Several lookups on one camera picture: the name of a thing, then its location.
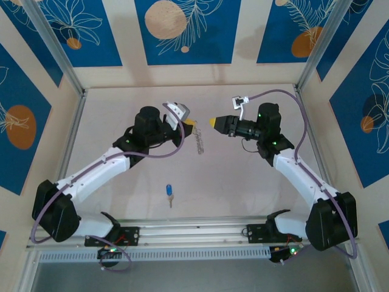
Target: screwdriver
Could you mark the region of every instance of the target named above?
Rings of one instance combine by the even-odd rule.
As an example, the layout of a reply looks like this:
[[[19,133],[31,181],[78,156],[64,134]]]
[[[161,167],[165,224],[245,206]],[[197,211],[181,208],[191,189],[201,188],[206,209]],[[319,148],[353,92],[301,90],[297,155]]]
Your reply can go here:
[[[173,202],[173,199],[174,199],[174,195],[173,195],[173,189],[171,188],[171,185],[168,184],[166,186],[166,194],[168,195],[168,200],[169,200],[169,204],[170,204],[170,208],[172,207],[172,202]]]

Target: ventilation grille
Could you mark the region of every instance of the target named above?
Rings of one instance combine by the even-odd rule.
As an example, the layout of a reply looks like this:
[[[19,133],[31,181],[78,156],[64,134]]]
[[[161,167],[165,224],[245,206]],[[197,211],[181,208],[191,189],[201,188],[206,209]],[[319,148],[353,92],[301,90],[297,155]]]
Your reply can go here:
[[[182,249],[133,249],[127,250],[133,262],[158,260],[227,260],[227,259],[269,259],[269,247],[255,248],[182,248]],[[105,262],[125,261],[117,254]],[[41,263],[97,262],[96,251],[47,251],[40,257]]]

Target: blue decorative panel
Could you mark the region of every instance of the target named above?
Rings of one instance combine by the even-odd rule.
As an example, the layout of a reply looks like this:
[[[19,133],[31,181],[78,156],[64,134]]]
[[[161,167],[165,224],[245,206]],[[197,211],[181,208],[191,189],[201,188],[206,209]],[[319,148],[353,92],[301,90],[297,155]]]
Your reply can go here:
[[[305,62],[336,0],[274,0],[257,63]]]
[[[0,253],[1,253],[1,247],[2,247],[2,244],[5,240],[6,235],[7,235],[7,233],[5,231],[0,230]]]
[[[122,65],[102,0],[38,4],[74,67]]]
[[[230,64],[240,0],[135,0],[149,65]]]
[[[378,226],[389,249],[389,220],[379,223]]]
[[[354,0],[353,3],[351,3],[350,8],[343,17],[342,23],[340,23],[331,42],[328,44],[327,50],[316,67],[321,80],[324,80],[326,77],[328,71],[335,63],[336,58],[353,34],[372,1],[373,0]]]
[[[34,25],[31,23],[30,18],[21,7],[21,3],[18,0],[0,0],[0,7],[2,7],[5,14],[7,14],[13,25],[58,87],[61,83],[63,73],[39,36]]]
[[[0,186],[20,195],[51,105],[0,45]]]
[[[364,187],[389,174],[389,21],[331,97]]]

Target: small spring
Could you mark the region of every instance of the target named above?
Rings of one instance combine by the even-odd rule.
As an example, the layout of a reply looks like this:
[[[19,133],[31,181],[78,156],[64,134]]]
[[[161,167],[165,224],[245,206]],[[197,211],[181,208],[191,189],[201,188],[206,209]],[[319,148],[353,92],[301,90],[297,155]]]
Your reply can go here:
[[[196,138],[197,152],[201,155],[204,153],[204,143],[201,139],[201,130],[197,129],[197,127],[193,127],[192,133],[194,134],[194,136]]]

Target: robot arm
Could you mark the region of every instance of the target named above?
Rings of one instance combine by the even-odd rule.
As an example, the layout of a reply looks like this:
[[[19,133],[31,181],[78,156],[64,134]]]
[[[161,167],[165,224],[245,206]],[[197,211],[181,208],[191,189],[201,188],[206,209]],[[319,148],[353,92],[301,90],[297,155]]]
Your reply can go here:
[[[167,106],[180,120],[189,115],[185,105],[167,103]],[[159,116],[157,108],[143,107],[135,117],[134,126],[129,127],[100,158],[55,184],[48,180],[42,182],[36,192],[32,218],[36,220],[46,203],[63,189],[40,220],[41,227],[56,242],[78,235],[95,235],[110,242],[117,240],[120,224],[113,217],[104,212],[82,212],[77,210],[78,206],[99,187],[144,158],[136,153],[148,155],[150,148],[166,141],[173,141],[178,146],[182,137],[190,135],[192,126],[183,123],[184,133],[181,133],[177,128],[178,120],[172,113],[164,115],[163,121]]]
[[[248,98],[234,97],[234,109],[243,109]],[[270,214],[266,222],[268,230],[277,234],[293,234],[308,239],[320,251],[349,239],[346,227],[340,219],[332,196],[345,214],[346,220],[357,236],[356,202],[350,193],[340,193],[321,179],[297,156],[294,146],[280,129],[281,115],[277,104],[264,103],[258,108],[256,122],[242,119],[242,115],[223,116],[210,120],[211,126],[230,137],[240,136],[255,140],[258,152],[272,167],[281,172],[297,189],[309,207],[309,214],[298,214],[291,210],[281,210]]]

